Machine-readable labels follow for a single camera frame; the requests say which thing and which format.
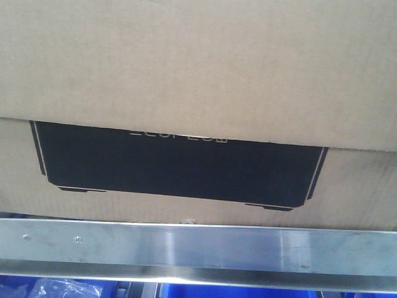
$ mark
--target blue plastic crate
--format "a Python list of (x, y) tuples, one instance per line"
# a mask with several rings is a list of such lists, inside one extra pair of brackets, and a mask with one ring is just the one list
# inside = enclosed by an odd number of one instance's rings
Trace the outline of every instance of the blue plastic crate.
[[(30, 278), (25, 276), (0, 276), (0, 284), (18, 288), (20, 286), (27, 285), (27, 292), (30, 293), (39, 278)], [(102, 288), (102, 294), (100, 298), (113, 298), (115, 296), (116, 285), (115, 281), (97, 281), (91, 279), (75, 279), (79, 282), (85, 282), (86, 284), (92, 284), (93, 286), (99, 286)]]
[(317, 298), (315, 291), (164, 284), (161, 298)]

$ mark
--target black label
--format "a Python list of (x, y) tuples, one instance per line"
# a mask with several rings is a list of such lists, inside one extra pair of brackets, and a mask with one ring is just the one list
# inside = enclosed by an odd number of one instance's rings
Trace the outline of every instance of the black label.
[(31, 122), (42, 171), (70, 191), (127, 191), (301, 206), (326, 148)]

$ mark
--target plastic bag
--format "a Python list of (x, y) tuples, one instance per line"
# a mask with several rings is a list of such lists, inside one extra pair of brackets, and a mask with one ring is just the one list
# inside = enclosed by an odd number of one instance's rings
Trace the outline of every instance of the plastic bag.
[(100, 298), (102, 287), (73, 279), (39, 279), (28, 298)]
[(20, 286), (17, 289), (12, 287), (3, 286), (0, 284), (0, 297), (1, 298), (25, 298), (27, 295), (27, 286)]

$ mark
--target metal rail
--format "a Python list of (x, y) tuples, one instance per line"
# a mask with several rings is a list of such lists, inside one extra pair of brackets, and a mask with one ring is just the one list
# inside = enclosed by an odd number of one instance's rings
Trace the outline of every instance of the metal rail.
[(397, 233), (0, 219), (0, 274), (397, 291)]

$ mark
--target brown cardboard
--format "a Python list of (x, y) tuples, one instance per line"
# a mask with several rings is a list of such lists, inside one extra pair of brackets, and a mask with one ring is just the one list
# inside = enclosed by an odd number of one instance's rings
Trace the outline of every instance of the brown cardboard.
[(40, 172), (27, 121), (0, 119), (2, 211), (127, 222), (395, 230), (397, 153), (330, 149), (313, 198), (290, 212), (128, 192), (67, 192)]

